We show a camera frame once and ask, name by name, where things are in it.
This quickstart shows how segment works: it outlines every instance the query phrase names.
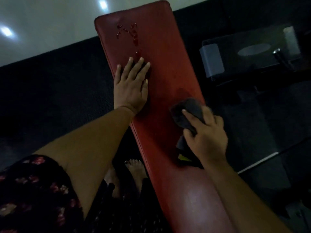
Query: foot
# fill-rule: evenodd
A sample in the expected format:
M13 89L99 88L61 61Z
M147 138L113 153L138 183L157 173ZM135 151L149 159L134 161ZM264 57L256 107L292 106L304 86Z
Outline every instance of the foot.
M137 159L129 159L128 161L125 161L124 164L132 174L140 194L142 191L142 180L144 180L144 178L148 178L144 165Z
M104 177L105 182L109 185L109 183L113 183L115 185L115 189L112 192L113 198L120 198L120 181L118 179L117 173L114 167L111 165Z

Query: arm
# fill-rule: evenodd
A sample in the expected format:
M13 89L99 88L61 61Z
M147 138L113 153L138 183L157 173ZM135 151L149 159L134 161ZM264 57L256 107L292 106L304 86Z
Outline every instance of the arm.
M87 215L109 164L133 117L147 101L145 76L150 63L138 73L144 60L132 68L130 58L121 75L118 65L114 81L115 110L56 139L35 154L51 157L68 173Z
M185 129L184 136L213 181L235 228L240 233L291 232L227 163L228 138L223 119L214 116L208 107L202 110L206 125L183 110L197 130L193 137Z

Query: red leather surface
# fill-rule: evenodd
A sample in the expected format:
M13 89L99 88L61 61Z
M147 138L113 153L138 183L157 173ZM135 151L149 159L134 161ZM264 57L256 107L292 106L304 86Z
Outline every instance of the red leather surface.
M202 103L204 99L169 3L159 1L100 16L95 27L113 76L117 64L124 67L130 56L137 62L140 51L151 62L148 102L131 128L173 231L233 232L205 171L177 164L175 146L182 130L174 124L169 108L187 97ZM126 32L132 29L137 36Z

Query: beige tile floor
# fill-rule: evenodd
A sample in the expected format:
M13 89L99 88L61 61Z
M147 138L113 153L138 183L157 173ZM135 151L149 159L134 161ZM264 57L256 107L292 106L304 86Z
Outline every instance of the beige tile floor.
M106 13L158 0L0 0L0 66L96 36ZM205 0L167 0L173 10Z

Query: oval cutout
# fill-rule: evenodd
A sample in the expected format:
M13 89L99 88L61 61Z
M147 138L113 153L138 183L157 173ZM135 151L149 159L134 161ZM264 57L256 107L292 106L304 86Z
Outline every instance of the oval cutout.
M270 48L271 48L271 45L268 43L251 45L251 46L247 46L239 50L238 55L240 56L257 55L259 53L269 50Z

